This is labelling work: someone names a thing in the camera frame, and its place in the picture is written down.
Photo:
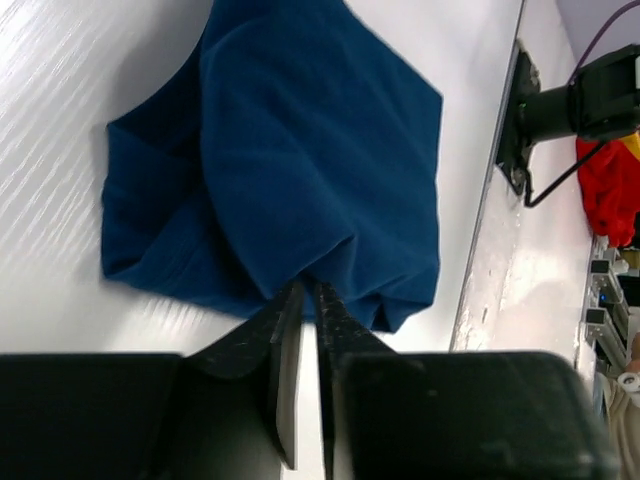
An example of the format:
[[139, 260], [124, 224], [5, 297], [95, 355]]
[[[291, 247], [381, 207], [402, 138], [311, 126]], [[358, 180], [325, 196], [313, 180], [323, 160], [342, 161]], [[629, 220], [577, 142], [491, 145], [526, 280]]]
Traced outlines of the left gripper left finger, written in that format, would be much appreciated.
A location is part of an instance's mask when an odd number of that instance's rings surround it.
[[303, 302], [287, 284], [201, 351], [5, 354], [5, 479], [277, 479], [296, 465]]

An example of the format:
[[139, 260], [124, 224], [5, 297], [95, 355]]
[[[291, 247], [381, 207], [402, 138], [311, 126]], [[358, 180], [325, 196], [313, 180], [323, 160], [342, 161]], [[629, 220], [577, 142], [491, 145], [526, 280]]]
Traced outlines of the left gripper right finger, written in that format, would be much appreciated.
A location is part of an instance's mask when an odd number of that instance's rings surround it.
[[581, 378], [548, 352], [398, 353], [327, 285], [314, 303], [329, 479], [614, 479]]

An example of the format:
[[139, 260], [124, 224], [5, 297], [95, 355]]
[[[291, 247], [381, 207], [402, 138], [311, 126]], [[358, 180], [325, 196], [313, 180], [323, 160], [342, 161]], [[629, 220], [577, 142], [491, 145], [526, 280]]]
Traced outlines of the blue printed t-shirt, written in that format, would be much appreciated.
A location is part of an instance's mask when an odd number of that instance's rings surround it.
[[341, 1], [217, 1], [112, 121], [101, 264], [250, 317], [292, 279], [394, 332], [434, 301], [442, 97]]

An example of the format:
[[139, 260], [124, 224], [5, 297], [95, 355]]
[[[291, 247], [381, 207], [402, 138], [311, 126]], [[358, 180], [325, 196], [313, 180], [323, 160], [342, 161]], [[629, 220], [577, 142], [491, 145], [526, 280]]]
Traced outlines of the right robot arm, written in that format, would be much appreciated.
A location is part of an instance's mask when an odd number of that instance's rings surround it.
[[572, 135], [610, 141], [633, 133], [639, 127], [639, 46], [581, 67], [565, 86], [525, 96], [518, 126], [532, 143]]

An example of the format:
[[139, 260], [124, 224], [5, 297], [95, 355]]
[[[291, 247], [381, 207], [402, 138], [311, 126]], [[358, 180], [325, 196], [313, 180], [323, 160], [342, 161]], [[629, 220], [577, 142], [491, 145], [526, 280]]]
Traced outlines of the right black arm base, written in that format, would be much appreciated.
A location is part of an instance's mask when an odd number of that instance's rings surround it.
[[515, 195], [524, 193], [532, 141], [525, 133], [525, 100], [540, 91], [539, 72], [522, 42], [514, 43], [509, 73], [503, 95], [503, 113], [498, 129], [494, 164], [502, 172]]

